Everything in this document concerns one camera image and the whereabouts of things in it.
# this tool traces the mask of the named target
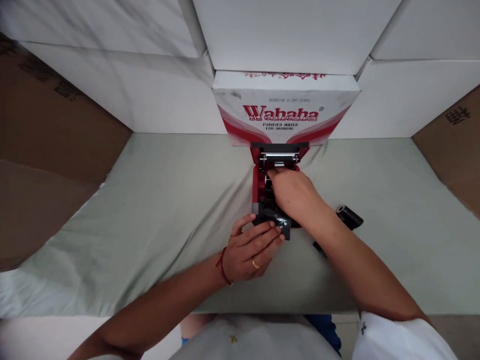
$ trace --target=black printed character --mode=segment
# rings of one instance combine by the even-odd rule
[[[17,44],[0,32],[0,56],[9,56],[17,53]]]
[[[74,101],[76,99],[75,96],[82,94],[82,92],[76,86],[65,79],[62,79],[58,86],[53,90],[70,101]]]
[[[45,83],[55,75],[55,71],[44,62],[28,57],[18,64],[18,67],[24,72],[31,74],[41,83]]]
[[[465,119],[470,119],[470,113],[466,107],[457,106],[456,109],[446,113],[445,117],[450,123],[457,125]]]

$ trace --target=gray cloth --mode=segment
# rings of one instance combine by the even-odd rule
[[[480,222],[411,139],[330,140],[300,164],[325,201],[427,313],[478,314]],[[111,316],[156,282],[220,251],[251,207],[253,161],[226,135],[134,134],[78,214],[20,268],[0,274],[0,318]],[[352,299],[302,229],[265,275],[214,294],[201,312],[326,313]]]

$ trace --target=white shirt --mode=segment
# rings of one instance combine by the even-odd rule
[[[440,334],[421,319],[390,321],[363,312],[352,360],[456,360]],[[120,360],[103,355],[95,360]],[[301,315],[219,315],[171,360],[321,359],[339,355]]]

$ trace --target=white cardboard box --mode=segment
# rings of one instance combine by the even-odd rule
[[[331,138],[410,138],[478,84],[480,61],[370,60]]]
[[[24,42],[188,58],[207,48],[192,0],[9,0],[0,31]]]
[[[225,134],[208,54],[148,55],[23,42],[137,133]]]
[[[355,75],[400,0],[194,0],[216,70]]]
[[[213,84],[232,145],[321,145],[360,93],[353,76],[217,71]]]
[[[402,1],[375,60],[480,60],[480,1]]]

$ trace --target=brown cardboard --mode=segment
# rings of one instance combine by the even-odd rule
[[[0,271],[95,193],[132,131],[0,34]]]
[[[26,50],[0,56],[0,159],[100,185],[132,131]]]
[[[40,249],[97,189],[93,182],[0,160],[0,271]]]
[[[438,178],[480,219],[480,86],[417,132]]]

